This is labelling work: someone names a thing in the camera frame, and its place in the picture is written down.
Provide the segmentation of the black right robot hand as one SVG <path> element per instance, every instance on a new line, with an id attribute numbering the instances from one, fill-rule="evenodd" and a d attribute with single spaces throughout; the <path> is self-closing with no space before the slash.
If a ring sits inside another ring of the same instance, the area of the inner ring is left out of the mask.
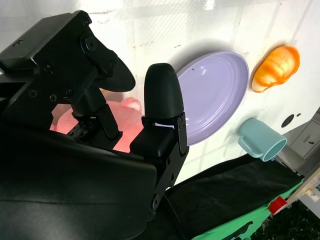
<path id="1" fill-rule="evenodd" d="M 0 54 L 0 237 L 131 240 L 188 155 L 177 74 L 151 65 L 130 152 L 102 90 L 135 78 L 78 10 L 41 19 Z"/>

